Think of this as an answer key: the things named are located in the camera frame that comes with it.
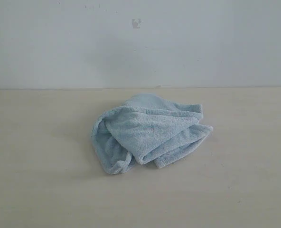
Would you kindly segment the light blue fleece towel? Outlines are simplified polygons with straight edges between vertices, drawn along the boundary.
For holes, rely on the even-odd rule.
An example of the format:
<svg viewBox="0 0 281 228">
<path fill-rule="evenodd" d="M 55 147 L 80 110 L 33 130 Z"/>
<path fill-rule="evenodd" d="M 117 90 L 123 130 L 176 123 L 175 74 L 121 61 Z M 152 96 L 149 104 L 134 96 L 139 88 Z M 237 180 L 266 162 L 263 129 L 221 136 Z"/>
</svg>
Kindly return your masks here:
<svg viewBox="0 0 281 228">
<path fill-rule="evenodd" d="M 98 117 L 92 144 L 108 174 L 150 162 L 163 168 L 191 154 L 212 132 L 200 123 L 203 117 L 200 104 L 138 94 Z"/>
</svg>

